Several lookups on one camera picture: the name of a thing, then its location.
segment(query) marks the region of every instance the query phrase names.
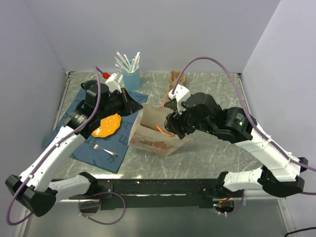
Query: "paper bag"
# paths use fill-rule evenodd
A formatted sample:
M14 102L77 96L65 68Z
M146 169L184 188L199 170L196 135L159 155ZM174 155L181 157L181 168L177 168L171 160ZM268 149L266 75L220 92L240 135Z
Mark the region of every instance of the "paper bag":
M144 108L138 112L129 135L129 146L167 156L190 141L188 136L180 140L176 135L167 137L160 131L155 130L156 125L158 125L163 132L173 135L164 128L166 116L172 112L171 109L147 103L142 105Z

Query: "blue placemat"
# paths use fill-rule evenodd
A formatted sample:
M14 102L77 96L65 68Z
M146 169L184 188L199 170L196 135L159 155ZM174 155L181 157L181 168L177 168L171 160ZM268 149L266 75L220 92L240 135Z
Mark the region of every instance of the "blue placemat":
M147 101L148 95L128 91L128 94L138 103L145 103ZM71 103L63 117L60 119L59 123L51 135L45 140L44 145L47 147L53 139L56 137L60 127L63 125L65 119L68 115L76 109L77 104L85 98L85 90L80 89L79 93L75 97L75 100ZM134 113L127 117L122 117L121 125L115 134L106 138L95 138L90 136L82 145L80 145L72 154L71 157L81 160L83 162L95 165L99 168L108 170L113 173L117 173L120 165L123 162L124 156L126 154L128 145L128 137L132 125L135 122L137 113ZM90 145L89 142L94 142L100 145L102 148L113 151L118 154L118 157L114 157L102 150L95 150Z

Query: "orange plate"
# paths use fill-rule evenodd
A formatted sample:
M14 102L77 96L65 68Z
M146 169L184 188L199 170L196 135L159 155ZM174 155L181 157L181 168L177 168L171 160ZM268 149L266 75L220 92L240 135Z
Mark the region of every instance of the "orange plate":
M112 135L118 130L120 121L121 117L118 114L102 119L100 127L92 132L92 136L105 138Z

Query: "brown bag in background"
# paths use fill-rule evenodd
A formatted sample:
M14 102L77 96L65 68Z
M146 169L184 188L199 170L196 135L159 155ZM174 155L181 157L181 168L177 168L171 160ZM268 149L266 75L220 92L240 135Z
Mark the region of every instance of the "brown bag in background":
M190 141L189 136L183 140L180 140L178 136L169 137L173 134L166 131L164 122L166 116L172 112L171 109L147 103L142 105L144 108L138 112L129 135L129 146L167 156ZM156 131L156 125L167 135Z

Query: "metal fork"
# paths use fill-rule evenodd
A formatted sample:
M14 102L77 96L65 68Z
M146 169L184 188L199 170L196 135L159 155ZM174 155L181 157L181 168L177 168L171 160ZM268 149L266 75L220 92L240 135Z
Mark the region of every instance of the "metal fork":
M115 156L115 157L118 157L118 154L116 154L116 153L114 153L114 152L111 152L111 151L108 151L108 150L106 150L106 149L100 147L98 144L95 144L95 143L93 143L93 142L90 142L89 145L92 146L94 149L101 149L101 150L104 150L105 152L107 152L107 153L109 153L109 154L111 154L111 155L113 155L113 156Z

